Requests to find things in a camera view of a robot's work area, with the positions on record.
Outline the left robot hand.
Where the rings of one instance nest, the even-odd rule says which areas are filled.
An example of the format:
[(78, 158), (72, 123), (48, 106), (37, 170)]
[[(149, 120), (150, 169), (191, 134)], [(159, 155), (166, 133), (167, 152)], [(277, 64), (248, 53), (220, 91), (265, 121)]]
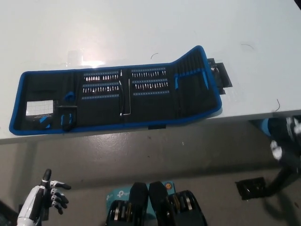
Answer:
[(38, 185), (29, 192), (17, 217), (18, 226), (40, 226), (47, 211), (53, 207), (62, 215), (69, 200), (61, 189), (71, 190), (71, 186), (51, 180), (52, 170), (47, 169)]

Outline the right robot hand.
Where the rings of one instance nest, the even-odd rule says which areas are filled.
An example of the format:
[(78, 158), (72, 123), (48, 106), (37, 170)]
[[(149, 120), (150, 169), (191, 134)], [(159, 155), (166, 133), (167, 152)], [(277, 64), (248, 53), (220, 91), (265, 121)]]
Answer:
[(292, 169), (301, 168), (300, 117), (272, 118), (268, 123), (274, 159)]

